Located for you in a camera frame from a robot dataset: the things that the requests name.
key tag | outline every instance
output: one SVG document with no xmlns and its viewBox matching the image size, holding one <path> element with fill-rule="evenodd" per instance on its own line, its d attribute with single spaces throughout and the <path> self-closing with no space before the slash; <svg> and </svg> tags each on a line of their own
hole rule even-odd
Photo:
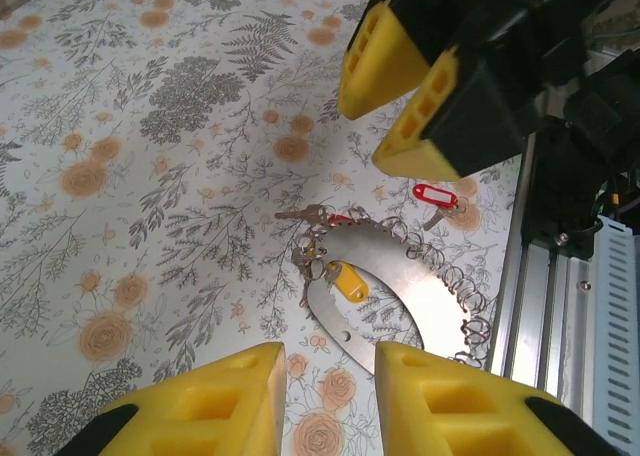
<svg viewBox="0 0 640 456">
<path fill-rule="evenodd" d="M 458 204 L 458 197 L 454 193 L 428 184 L 416 184 L 413 195 L 420 201 L 435 204 L 442 209 L 454 209 Z"/>
<path fill-rule="evenodd" d="M 353 223 L 353 219 L 341 214 L 332 214 L 327 218 L 327 222 L 332 228 L 335 227 L 338 223 L 346 223 L 348 226 L 351 226 L 351 224 Z"/>
</svg>

silver key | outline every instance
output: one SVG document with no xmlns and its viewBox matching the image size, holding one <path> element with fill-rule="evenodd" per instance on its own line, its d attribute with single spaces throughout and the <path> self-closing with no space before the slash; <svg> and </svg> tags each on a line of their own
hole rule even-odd
<svg viewBox="0 0 640 456">
<path fill-rule="evenodd" d="M 451 209 L 438 208 L 436 210 L 436 213 L 431 217 L 431 219 L 422 225 L 422 229 L 425 231 L 429 231 L 436 224 L 438 224 L 442 219 L 455 216 L 456 214 L 460 214 L 460 213 L 464 213 L 464 208 L 460 208 L 458 206 Z"/>
<path fill-rule="evenodd" d="M 310 204 L 301 211 L 287 211 L 274 214 L 276 219 L 300 219 L 309 224 L 320 224 L 324 221 L 326 209 L 321 204 Z"/>
</svg>

screw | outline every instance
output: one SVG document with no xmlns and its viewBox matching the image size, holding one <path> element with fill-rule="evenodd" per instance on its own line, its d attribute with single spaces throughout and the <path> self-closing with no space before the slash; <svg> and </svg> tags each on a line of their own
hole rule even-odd
<svg viewBox="0 0 640 456">
<path fill-rule="evenodd" d="M 558 246 L 566 246 L 569 242 L 569 235 L 567 233 L 560 233 L 554 238 L 554 241 Z"/>
</svg>

table surface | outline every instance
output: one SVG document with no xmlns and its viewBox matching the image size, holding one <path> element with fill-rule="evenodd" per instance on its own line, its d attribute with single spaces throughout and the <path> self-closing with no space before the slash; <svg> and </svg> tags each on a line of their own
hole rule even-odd
<svg viewBox="0 0 640 456">
<path fill-rule="evenodd" d="M 370 163 L 406 99 L 337 112 L 365 5 L 33 0 L 0 21 L 0 455 L 51 454 L 112 399 L 266 340 L 289 357 L 284 454 L 382 453 L 373 382 L 299 307 L 300 227 L 273 216 L 434 211 Z M 427 235 L 489 297 L 518 166 L 443 184 L 469 210 Z M 372 337 L 412 341 L 372 289 Z"/>
</svg>

chain of rings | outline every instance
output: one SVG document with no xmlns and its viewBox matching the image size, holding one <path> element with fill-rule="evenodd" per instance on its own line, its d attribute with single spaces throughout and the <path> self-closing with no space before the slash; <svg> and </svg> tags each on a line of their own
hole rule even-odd
<svg viewBox="0 0 640 456">
<path fill-rule="evenodd" d="M 487 357 L 486 348 L 491 338 L 491 324 L 479 315 L 487 308 L 488 300 L 477 289 L 474 281 L 467 277 L 459 267 L 448 263 L 442 251 L 425 242 L 421 232 L 411 231 L 407 224 L 397 216 L 375 221 L 364 208 L 354 206 L 346 211 L 346 216 L 351 221 L 330 222 L 329 215 L 332 213 L 327 208 L 329 207 L 325 207 L 319 214 L 319 223 L 311 225 L 307 231 L 296 238 L 297 248 L 294 251 L 298 252 L 298 257 L 294 258 L 294 264 L 298 266 L 307 283 L 322 278 L 333 282 L 334 279 L 330 265 L 324 260 L 327 251 L 322 248 L 322 237 L 334 226 L 361 225 L 363 221 L 366 221 L 375 229 L 398 240 L 400 244 L 408 245 L 406 257 L 420 260 L 436 274 L 449 292 L 456 296 L 460 307 L 470 315 L 470 318 L 465 319 L 460 328 L 465 335 L 464 342 L 469 347 L 469 351 L 460 351 L 449 359 L 483 368 Z"/>
</svg>

